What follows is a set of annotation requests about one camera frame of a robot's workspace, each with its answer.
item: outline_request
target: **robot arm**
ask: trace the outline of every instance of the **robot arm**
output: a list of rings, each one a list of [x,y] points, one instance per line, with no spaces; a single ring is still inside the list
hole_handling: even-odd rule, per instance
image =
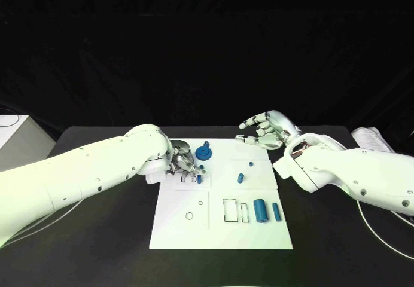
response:
[[[266,114],[272,127],[277,125],[277,141],[287,145],[285,156],[274,163],[274,169],[285,179],[292,176],[300,187],[312,193],[326,184],[334,184],[354,199],[414,215],[413,157],[361,148],[347,149],[326,135],[302,134],[282,113],[272,111]],[[247,120],[240,127],[250,124],[253,121]],[[259,135],[251,144],[261,146],[261,137],[266,135]],[[247,137],[237,136],[237,141],[243,141],[241,138]]]
[[[126,136],[91,143],[72,151],[0,173],[0,246],[36,219],[101,193],[136,174],[155,183],[185,168],[184,143],[171,141],[153,125],[134,127]]]

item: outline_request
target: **black table surface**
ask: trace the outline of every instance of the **black table surface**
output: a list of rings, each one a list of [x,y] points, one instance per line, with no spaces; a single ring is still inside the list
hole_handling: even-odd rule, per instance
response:
[[[129,130],[71,127],[49,157]],[[237,127],[162,130],[171,138],[240,134]],[[302,130],[358,147],[345,127]],[[244,132],[254,135],[253,128]],[[272,161],[282,152],[270,152]],[[374,237],[355,200],[334,185],[308,193],[292,178],[276,174],[276,179],[293,250],[149,250],[159,184],[147,185],[145,177],[134,176],[85,199],[48,229],[0,250],[2,286],[414,286],[414,262]],[[391,212],[362,205],[381,237],[414,254],[411,227]]]

